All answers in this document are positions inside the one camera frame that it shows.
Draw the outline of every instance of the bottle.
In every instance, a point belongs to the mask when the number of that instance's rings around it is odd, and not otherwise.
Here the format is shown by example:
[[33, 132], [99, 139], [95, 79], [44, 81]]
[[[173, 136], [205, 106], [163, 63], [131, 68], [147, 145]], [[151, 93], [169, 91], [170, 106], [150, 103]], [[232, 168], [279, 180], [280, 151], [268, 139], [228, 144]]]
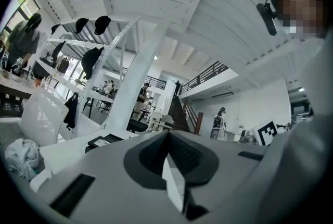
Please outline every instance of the bottle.
[[42, 81], [41, 81], [41, 88], [45, 88], [45, 77], [42, 79]]

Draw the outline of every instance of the man in black shirt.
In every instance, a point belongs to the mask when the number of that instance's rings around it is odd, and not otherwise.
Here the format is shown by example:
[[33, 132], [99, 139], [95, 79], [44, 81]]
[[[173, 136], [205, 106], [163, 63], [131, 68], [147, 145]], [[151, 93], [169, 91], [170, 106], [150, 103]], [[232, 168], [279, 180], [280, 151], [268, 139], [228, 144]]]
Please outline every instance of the man in black shirt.
[[173, 97], [176, 97], [179, 91], [179, 88], [181, 87], [181, 84], [179, 83], [179, 81], [177, 80], [176, 84], [176, 90], [175, 90], [175, 94], [173, 95]]
[[134, 120], [137, 120], [139, 118], [139, 115], [141, 114], [141, 109], [144, 106], [145, 100], [149, 99], [146, 96], [148, 87], [149, 87], [149, 83], [145, 83], [139, 92], [139, 96], [136, 99], [136, 103], [135, 103], [133, 115], [132, 115], [132, 119], [134, 119]]

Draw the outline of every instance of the ceiling light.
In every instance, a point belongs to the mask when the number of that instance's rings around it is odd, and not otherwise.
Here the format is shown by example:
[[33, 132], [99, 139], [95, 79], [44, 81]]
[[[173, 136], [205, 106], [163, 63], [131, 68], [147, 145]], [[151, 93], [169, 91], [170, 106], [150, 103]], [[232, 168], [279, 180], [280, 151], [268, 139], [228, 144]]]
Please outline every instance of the ceiling light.
[[233, 92], [222, 93], [222, 94], [214, 95], [214, 96], [212, 96], [212, 98], [223, 98], [223, 97], [227, 97], [227, 96], [231, 96], [231, 95], [234, 95], [234, 93]]

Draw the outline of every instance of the stair railing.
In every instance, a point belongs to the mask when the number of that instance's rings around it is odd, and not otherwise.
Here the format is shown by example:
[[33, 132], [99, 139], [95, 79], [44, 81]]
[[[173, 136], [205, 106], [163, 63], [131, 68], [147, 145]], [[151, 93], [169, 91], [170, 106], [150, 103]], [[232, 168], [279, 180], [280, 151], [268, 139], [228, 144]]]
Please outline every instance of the stair railing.
[[199, 112], [198, 116], [194, 112], [191, 104], [188, 102], [187, 98], [183, 99], [183, 112], [188, 115], [188, 118], [194, 128], [194, 134], [199, 135], [202, 118], [203, 118], [203, 112]]

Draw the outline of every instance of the staircase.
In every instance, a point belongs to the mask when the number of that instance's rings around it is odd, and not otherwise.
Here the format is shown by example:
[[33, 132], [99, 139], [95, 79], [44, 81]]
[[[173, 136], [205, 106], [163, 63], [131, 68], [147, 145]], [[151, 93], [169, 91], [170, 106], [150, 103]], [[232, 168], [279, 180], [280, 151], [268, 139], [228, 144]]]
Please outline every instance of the staircase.
[[183, 130], [190, 132], [183, 112], [182, 105], [178, 97], [172, 99], [168, 115], [171, 116], [174, 121], [173, 124], [174, 130]]

